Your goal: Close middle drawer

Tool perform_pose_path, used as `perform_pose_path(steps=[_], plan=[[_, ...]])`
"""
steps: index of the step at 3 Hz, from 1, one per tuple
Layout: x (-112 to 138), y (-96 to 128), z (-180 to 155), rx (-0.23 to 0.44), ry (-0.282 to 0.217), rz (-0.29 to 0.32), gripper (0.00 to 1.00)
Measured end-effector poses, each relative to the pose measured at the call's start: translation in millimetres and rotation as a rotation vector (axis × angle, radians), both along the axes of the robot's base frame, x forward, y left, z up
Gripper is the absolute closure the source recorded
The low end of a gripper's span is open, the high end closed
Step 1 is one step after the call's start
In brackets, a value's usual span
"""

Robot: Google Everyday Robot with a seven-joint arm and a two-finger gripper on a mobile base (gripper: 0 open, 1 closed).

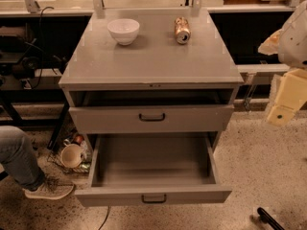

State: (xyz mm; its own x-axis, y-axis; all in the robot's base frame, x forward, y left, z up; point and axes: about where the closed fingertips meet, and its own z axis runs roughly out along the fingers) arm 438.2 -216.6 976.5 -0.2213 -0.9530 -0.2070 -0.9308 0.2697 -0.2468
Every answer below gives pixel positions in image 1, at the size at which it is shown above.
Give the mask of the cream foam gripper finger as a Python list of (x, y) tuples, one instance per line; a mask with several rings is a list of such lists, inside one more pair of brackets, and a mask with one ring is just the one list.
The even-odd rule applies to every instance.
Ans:
[(279, 29), (271, 34), (259, 47), (258, 52), (263, 55), (271, 56), (279, 53), (279, 40), (282, 30)]

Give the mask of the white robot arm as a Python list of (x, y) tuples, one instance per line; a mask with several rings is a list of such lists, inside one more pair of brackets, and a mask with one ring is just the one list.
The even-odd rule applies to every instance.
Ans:
[(281, 127), (293, 119), (307, 103), (307, 2), (302, 2), (281, 29), (258, 48), (263, 55), (277, 54), (290, 67), (282, 76), (274, 75), (266, 122)]

